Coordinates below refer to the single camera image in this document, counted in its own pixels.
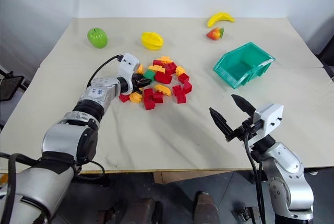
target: teal plastic bin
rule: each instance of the teal plastic bin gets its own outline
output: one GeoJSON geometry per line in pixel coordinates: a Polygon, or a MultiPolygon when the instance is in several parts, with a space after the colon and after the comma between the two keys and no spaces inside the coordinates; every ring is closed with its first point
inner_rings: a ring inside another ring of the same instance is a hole
{"type": "Polygon", "coordinates": [[[213,70],[231,87],[237,88],[261,76],[275,58],[252,42],[225,53],[213,70]]]}

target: robotic arm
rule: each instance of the robotic arm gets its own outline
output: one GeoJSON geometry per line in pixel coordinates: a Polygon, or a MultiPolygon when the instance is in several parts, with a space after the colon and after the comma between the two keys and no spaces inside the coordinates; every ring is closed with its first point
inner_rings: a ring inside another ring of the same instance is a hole
{"type": "Polygon", "coordinates": [[[304,166],[294,152],[269,135],[282,121],[283,106],[269,103],[256,110],[244,98],[232,97],[250,116],[240,127],[232,130],[212,108],[211,116],[228,142],[247,137],[245,144],[252,149],[252,158],[262,162],[267,175],[276,223],[313,223],[313,192],[304,178],[304,166]]]}
{"type": "Polygon", "coordinates": [[[47,131],[42,158],[17,175],[11,214],[5,210],[7,185],[0,190],[1,224],[50,223],[74,175],[94,158],[100,121],[111,101],[121,93],[141,93],[139,89],[151,82],[135,74],[139,60],[134,56],[126,53],[117,59],[118,75],[93,79],[74,109],[47,131]]]}

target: red building block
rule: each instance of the red building block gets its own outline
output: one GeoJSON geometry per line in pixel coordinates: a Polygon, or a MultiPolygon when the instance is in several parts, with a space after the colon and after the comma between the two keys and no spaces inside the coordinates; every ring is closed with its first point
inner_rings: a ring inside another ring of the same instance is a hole
{"type": "Polygon", "coordinates": [[[177,65],[174,62],[164,64],[163,67],[166,69],[165,74],[170,74],[171,75],[171,74],[176,73],[177,65]]]}
{"type": "Polygon", "coordinates": [[[154,60],[153,65],[159,65],[162,66],[162,61],[154,60]]]}
{"type": "Polygon", "coordinates": [[[155,103],[163,103],[163,93],[155,92],[153,94],[153,100],[155,103]]]}
{"type": "Polygon", "coordinates": [[[144,97],[153,99],[153,88],[148,88],[144,90],[144,97]]]}
{"type": "Polygon", "coordinates": [[[169,84],[170,82],[172,82],[172,76],[169,74],[164,74],[162,72],[156,72],[154,79],[155,81],[163,84],[169,84]]]}
{"type": "Polygon", "coordinates": [[[119,99],[124,103],[130,99],[130,95],[120,94],[119,99]]]}
{"type": "Polygon", "coordinates": [[[182,92],[182,87],[180,85],[177,85],[177,86],[173,87],[173,94],[175,96],[180,92],[182,92]]]}
{"type": "Polygon", "coordinates": [[[179,82],[181,82],[182,84],[184,84],[184,82],[189,81],[189,76],[186,75],[185,73],[182,73],[179,77],[178,77],[179,82]]]}
{"type": "Polygon", "coordinates": [[[181,91],[176,95],[176,100],[177,100],[177,104],[181,104],[181,103],[186,103],[187,99],[186,99],[186,94],[181,91]]]}
{"type": "Polygon", "coordinates": [[[154,109],[156,107],[156,104],[155,104],[153,99],[151,99],[149,97],[144,97],[144,106],[145,106],[146,110],[151,110],[151,109],[154,109]]]}
{"type": "Polygon", "coordinates": [[[192,89],[193,89],[193,86],[190,84],[189,81],[186,81],[186,82],[183,83],[183,91],[184,91],[185,94],[191,92],[192,89]]]}

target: green apple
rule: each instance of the green apple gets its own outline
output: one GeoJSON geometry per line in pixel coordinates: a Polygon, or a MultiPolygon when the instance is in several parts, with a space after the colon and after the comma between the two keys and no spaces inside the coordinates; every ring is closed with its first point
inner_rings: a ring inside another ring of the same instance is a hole
{"type": "Polygon", "coordinates": [[[96,48],[104,48],[108,42],[108,37],[101,28],[95,27],[88,31],[87,38],[96,48]]]}

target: beige tabletop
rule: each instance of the beige tabletop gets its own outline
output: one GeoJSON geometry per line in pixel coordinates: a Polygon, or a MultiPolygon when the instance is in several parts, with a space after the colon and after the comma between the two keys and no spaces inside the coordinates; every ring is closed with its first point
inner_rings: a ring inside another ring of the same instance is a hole
{"type": "MultiPolygon", "coordinates": [[[[103,18],[74,19],[43,61],[0,135],[0,149],[41,155],[47,129],[71,111],[94,70],[109,57],[129,52],[148,66],[161,55],[186,69],[193,84],[186,104],[164,99],[154,110],[142,104],[112,101],[101,122],[95,161],[110,172],[249,169],[243,145],[227,143],[210,117],[209,107],[221,112],[232,128],[247,118],[231,94],[243,96],[255,107],[266,102],[284,104],[283,121],[272,136],[295,151],[306,167],[334,166],[334,83],[287,19],[237,19],[220,22],[220,41],[205,38],[205,19],[103,18]],[[86,38],[92,27],[109,35],[108,45],[95,49],[86,38]],[[143,31],[164,38],[159,51],[140,43],[143,31]],[[212,68],[226,52],[249,41],[276,61],[261,77],[232,89],[212,68]]],[[[116,74],[118,62],[98,76],[116,74]]],[[[18,171],[24,166],[18,165],[18,171]]],[[[1,160],[0,172],[6,172],[1,160]]],[[[98,170],[84,165],[86,171],[98,170]]]]}

